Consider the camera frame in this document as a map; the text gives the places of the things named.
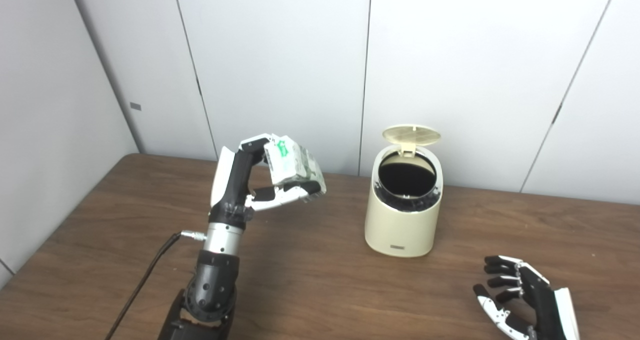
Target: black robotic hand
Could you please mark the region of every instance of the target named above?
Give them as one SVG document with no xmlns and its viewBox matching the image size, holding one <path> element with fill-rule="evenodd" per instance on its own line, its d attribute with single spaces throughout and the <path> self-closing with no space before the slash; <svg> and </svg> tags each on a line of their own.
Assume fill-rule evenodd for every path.
<svg viewBox="0 0 640 340">
<path fill-rule="evenodd" d="M 531 265 L 509 256 L 484 258 L 487 274 L 499 274 L 487 281 L 490 288 L 508 286 L 495 300 L 484 286 L 473 286 L 480 305 L 498 329 L 514 340 L 579 340 L 578 324 L 569 289 L 552 290 L 549 281 Z M 535 310 L 530 324 L 502 304 L 522 299 Z"/>
</svg>

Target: open lid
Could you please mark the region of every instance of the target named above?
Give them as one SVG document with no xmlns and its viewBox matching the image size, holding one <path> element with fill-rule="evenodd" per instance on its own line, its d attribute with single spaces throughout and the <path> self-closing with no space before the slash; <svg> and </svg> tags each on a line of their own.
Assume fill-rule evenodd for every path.
<svg viewBox="0 0 640 340">
<path fill-rule="evenodd" d="M 382 136 L 393 144 L 400 144 L 400 155 L 407 158 L 416 155 L 416 146 L 429 146 L 441 138 L 440 133 L 430 127 L 410 124 L 388 127 Z"/>
</svg>

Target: metal connector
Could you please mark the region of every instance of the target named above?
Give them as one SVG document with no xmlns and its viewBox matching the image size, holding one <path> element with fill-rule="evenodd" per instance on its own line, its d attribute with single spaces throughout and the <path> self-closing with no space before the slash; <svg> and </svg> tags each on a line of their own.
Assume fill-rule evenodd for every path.
<svg viewBox="0 0 640 340">
<path fill-rule="evenodd" d="M 180 235 L 197 240 L 199 242 L 204 242 L 205 240 L 207 240 L 207 235 L 203 232 L 198 231 L 183 230 L 181 231 Z"/>
</svg>

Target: robotic arm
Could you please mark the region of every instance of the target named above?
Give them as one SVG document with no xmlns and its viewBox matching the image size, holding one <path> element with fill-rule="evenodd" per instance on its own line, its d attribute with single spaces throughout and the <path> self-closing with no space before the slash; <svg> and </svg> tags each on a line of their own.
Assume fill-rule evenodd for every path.
<svg viewBox="0 0 640 340">
<path fill-rule="evenodd" d="M 269 164 L 274 185 L 249 190 L 254 165 Z M 297 200 L 310 201 L 327 191 L 316 163 L 306 149 L 288 137 L 263 133 L 242 141 L 235 153 L 222 148 L 213 187 L 206 236 L 196 272 L 174 300 L 158 340 L 226 340 L 233 322 L 238 248 L 255 211 Z"/>
<path fill-rule="evenodd" d="M 473 292 L 484 312 L 503 333 L 514 340 L 580 340 L 578 323 L 569 289 L 552 290 L 549 281 L 519 258 L 487 256 L 484 258 L 490 288 L 509 288 L 495 300 L 479 283 Z M 507 310 L 502 303 L 521 298 L 535 310 L 536 324 L 530 324 Z"/>
</svg>

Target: trash can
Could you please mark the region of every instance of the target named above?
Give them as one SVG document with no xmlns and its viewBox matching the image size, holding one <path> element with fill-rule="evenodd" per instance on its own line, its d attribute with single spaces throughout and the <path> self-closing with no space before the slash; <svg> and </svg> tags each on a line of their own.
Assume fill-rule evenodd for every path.
<svg viewBox="0 0 640 340">
<path fill-rule="evenodd" d="M 365 219 L 371 249 L 414 258 L 434 247 L 442 198 L 442 168 L 423 146 L 441 135 L 420 125 L 396 125 L 382 132 L 393 145 L 375 157 Z"/>
</svg>

